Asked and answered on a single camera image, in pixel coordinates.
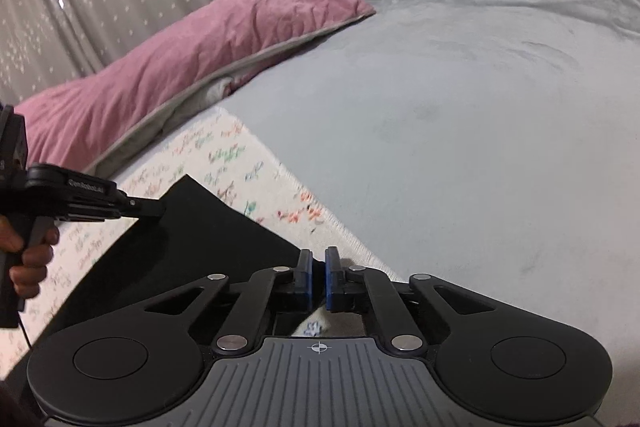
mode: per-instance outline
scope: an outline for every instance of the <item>wrinkled fabric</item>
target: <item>wrinkled fabric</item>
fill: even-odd
[[[257,74],[273,64],[265,53],[274,46],[372,13],[363,0],[214,0],[99,73],[17,106],[26,119],[28,162],[83,170],[208,75],[234,64]]]
[[[593,335],[638,422],[640,0],[369,1],[220,105],[403,279]]]

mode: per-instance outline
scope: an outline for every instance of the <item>light blue blanket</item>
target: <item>light blue blanket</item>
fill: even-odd
[[[374,3],[223,107],[396,272],[594,335],[640,420],[640,0]]]

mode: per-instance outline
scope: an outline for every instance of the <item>crosshair marking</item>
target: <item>crosshair marking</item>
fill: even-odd
[[[309,349],[313,349],[318,355],[327,349],[331,349],[331,347],[327,346],[323,343],[315,343],[313,346],[309,346]]]

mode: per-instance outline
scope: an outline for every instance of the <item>finger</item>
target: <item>finger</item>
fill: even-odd
[[[49,245],[37,245],[27,248],[22,254],[22,264],[27,268],[39,268],[47,266],[53,259],[53,248]]]
[[[60,241],[60,230],[58,230],[58,227],[51,227],[47,230],[47,233],[44,235],[44,241],[48,245],[57,245],[58,241]]]
[[[37,284],[34,285],[14,285],[15,292],[18,294],[18,297],[22,297],[23,299],[33,299],[36,295],[40,293],[40,286]]]
[[[9,277],[17,286],[33,286],[44,281],[47,277],[47,267],[29,268],[28,266],[14,266],[9,270]]]
[[[15,232],[9,220],[0,216],[0,250],[17,252],[22,249],[22,238]]]

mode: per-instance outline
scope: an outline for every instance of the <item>blue gripper pad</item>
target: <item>blue gripper pad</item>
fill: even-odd
[[[294,270],[294,291],[304,299],[308,311],[313,308],[313,263],[314,256],[311,250],[300,250],[298,265]]]
[[[344,293],[344,271],[340,265],[340,254],[336,247],[324,250],[324,291],[327,311],[334,310],[334,297]]]

